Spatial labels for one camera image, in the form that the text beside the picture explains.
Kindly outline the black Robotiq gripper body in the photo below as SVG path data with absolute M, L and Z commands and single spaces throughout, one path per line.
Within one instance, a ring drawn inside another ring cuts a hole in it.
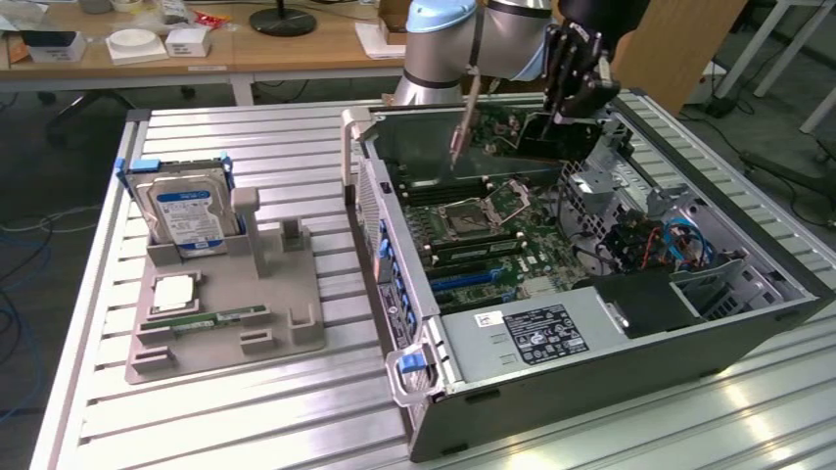
M 621 37 L 639 25 L 649 0 L 559 0 L 558 13 L 603 38 L 614 50 Z

